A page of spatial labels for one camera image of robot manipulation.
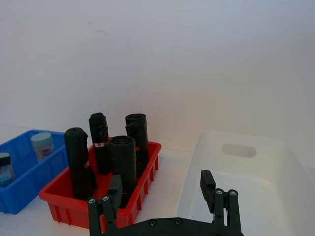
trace jar lid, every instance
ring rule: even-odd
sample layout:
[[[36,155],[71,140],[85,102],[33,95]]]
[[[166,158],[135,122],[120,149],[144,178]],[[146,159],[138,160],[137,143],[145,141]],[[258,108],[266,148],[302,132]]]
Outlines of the jar lid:
[[[11,158],[9,153],[0,152],[0,166],[7,166],[11,164]]]
[[[53,138],[49,132],[38,133],[31,137],[31,143],[33,144],[33,147],[40,148],[51,145],[53,143]]]

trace bin handle hole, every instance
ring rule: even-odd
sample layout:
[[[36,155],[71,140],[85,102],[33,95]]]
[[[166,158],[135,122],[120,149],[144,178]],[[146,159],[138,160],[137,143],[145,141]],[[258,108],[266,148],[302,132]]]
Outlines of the bin handle hole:
[[[226,155],[241,156],[241,157],[254,157],[257,152],[253,147],[234,145],[234,144],[224,144],[222,146],[222,152]]]

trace rolled garbage bag roll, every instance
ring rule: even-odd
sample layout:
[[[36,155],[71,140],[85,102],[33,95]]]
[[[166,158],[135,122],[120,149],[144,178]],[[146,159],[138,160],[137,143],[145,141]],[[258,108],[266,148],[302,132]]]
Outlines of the rolled garbage bag roll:
[[[148,132],[145,114],[131,114],[126,116],[127,135],[136,141],[137,176],[141,177],[148,162]]]
[[[94,172],[89,165],[88,135],[81,128],[71,128],[63,137],[73,196],[76,199],[87,200],[97,188]]]
[[[120,208],[125,208],[137,184],[135,140],[129,136],[116,136],[108,142],[113,175],[121,175],[123,196]]]
[[[91,138],[94,146],[97,170],[100,174],[111,172],[110,153],[108,150],[108,126],[103,113],[92,114],[89,118]]]

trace jar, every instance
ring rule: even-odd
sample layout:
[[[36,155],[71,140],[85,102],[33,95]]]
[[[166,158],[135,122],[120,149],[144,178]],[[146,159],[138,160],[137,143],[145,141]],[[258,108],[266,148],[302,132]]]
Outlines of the jar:
[[[43,132],[31,137],[31,143],[36,152],[37,160],[40,162],[54,150],[51,133]]]
[[[9,153],[0,153],[0,187],[7,187],[15,179]]]

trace white plastic bin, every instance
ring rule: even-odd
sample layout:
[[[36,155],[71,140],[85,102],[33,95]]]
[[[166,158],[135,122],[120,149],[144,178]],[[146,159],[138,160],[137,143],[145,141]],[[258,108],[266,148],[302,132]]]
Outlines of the white plastic bin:
[[[239,192],[245,236],[315,235],[315,185],[284,142],[212,131],[199,136],[177,216],[211,222],[201,170],[212,172],[217,188]]]

